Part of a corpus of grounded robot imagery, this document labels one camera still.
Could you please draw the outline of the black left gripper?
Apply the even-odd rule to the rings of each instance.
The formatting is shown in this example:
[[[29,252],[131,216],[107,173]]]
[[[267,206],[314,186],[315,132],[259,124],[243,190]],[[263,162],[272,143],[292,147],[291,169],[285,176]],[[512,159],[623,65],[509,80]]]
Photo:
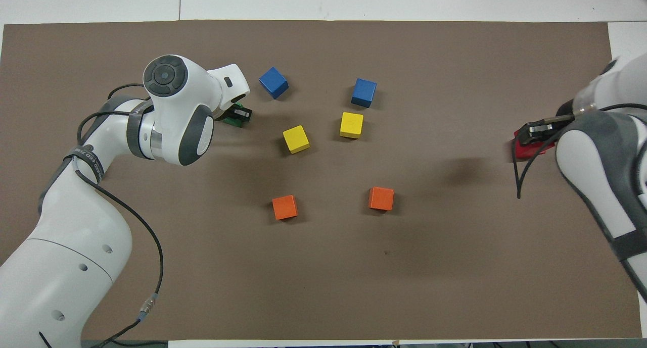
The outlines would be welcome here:
[[[225,111],[222,120],[234,120],[236,127],[243,127],[245,123],[249,123],[252,116],[252,110],[243,107],[242,105],[233,105]]]

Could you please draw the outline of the brown table mat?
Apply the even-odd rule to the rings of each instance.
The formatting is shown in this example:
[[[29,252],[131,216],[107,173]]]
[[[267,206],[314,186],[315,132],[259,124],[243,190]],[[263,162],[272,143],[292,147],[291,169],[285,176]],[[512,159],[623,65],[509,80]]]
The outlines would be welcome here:
[[[253,110],[187,166],[118,157],[103,186],[160,238],[165,277],[127,339],[638,338],[638,293],[554,153],[516,198],[504,143],[612,58],[605,23],[176,21],[5,26],[0,263],[111,90],[179,54],[238,64]],[[259,77],[276,67],[274,100]],[[370,108],[356,79],[377,83]],[[363,115],[359,139],[339,135]],[[310,148],[283,132],[303,125]],[[390,211],[369,190],[394,189]],[[277,221],[272,199],[298,216]]]

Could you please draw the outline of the blue wooden block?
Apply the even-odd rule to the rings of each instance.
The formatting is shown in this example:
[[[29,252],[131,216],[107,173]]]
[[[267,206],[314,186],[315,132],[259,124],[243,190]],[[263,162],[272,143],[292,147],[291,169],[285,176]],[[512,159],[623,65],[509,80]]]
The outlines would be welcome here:
[[[356,106],[370,108],[374,101],[376,90],[376,82],[358,77],[351,95],[351,103]]]
[[[259,83],[276,100],[289,89],[286,77],[276,68],[271,67],[259,77]]]

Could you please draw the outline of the green wooden block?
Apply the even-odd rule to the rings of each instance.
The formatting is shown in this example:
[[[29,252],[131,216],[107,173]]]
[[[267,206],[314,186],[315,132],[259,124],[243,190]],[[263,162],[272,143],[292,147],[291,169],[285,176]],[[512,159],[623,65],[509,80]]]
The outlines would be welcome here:
[[[223,115],[224,115],[224,113],[222,114],[222,116],[219,116],[219,118],[217,118],[217,119],[218,119],[219,121],[222,121],[222,122],[224,122],[224,123],[226,123],[226,124],[229,124],[229,125],[231,125],[231,126],[235,126],[235,125],[234,125],[234,120],[231,120],[231,119],[222,120]]]

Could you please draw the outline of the yellow wooden block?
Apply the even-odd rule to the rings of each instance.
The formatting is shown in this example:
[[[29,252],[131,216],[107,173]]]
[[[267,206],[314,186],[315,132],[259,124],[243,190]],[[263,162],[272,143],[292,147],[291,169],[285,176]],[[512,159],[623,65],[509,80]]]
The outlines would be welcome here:
[[[302,152],[310,148],[309,138],[303,125],[298,125],[283,132],[283,138],[291,154]]]
[[[359,139],[362,135],[364,115],[343,112],[339,135],[344,138]]]

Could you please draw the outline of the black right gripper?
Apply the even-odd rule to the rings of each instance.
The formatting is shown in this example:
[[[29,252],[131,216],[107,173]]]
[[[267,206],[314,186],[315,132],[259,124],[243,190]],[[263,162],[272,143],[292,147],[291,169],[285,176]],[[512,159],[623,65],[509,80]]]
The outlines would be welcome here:
[[[536,122],[525,123],[522,126],[522,144],[524,146],[543,142],[557,132],[562,124],[560,117],[552,117],[538,120]]]

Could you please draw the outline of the orange wooden block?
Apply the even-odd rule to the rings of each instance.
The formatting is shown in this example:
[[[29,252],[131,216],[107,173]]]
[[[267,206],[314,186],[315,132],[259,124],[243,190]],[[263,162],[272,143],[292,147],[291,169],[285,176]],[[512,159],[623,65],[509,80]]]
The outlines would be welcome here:
[[[272,199],[272,209],[277,221],[298,216],[296,198],[293,194]]]
[[[374,186],[369,190],[369,209],[379,211],[390,211],[394,205],[394,189]]]

